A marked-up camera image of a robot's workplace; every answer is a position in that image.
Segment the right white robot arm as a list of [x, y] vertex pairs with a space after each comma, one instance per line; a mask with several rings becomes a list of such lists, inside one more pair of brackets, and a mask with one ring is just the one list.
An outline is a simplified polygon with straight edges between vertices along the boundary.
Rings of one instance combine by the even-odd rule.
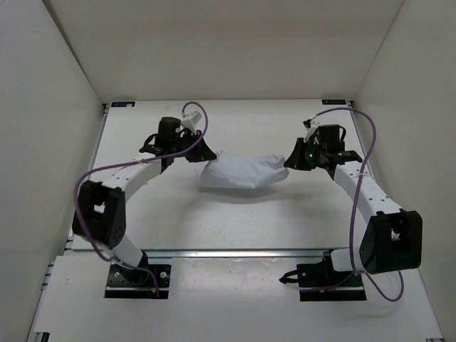
[[366, 222], [360, 244], [330, 252], [330, 261], [319, 268], [322, 282], [336, 285], [345, 271], [382, 274], [418, 268], [422, 259], [422, 217], [416, 211], [404, 210], [361, 169], [361, 156], [345, 147], [345, 128], [316, 125], [309, 120], [304, 125], [307, 134], [297, 139], [285, 167], [327, 171]]

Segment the white skirt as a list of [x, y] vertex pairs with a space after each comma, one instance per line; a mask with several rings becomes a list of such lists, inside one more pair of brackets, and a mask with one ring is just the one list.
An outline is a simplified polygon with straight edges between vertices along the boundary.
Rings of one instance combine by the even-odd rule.
[[255, 190], [274, 185], [289, 176], [283, 155], [257, 157], [229, 155], [222, 150], [209, 161], [198, 185], [210, 189]]

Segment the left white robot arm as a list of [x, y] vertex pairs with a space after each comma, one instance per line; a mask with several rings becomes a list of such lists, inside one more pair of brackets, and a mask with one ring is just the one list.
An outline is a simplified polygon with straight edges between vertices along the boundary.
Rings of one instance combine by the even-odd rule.
[[73, 232], [88, 241], [101, 259], [124, 268], [124, 275], [134, 284], [148, 278], [149, 266], [145, 252], [126, 235], [126, 204], [175, 159], [216, 159], [204, 141], [206, 131], [197, 129], [201, 119], [203, 115], [198, 111], [182, 118], [161, 118], [158, 131], [145, 140], [132, 161], [113, 165], [113, 174], [102, 181], [83, 176], [76, 185]]

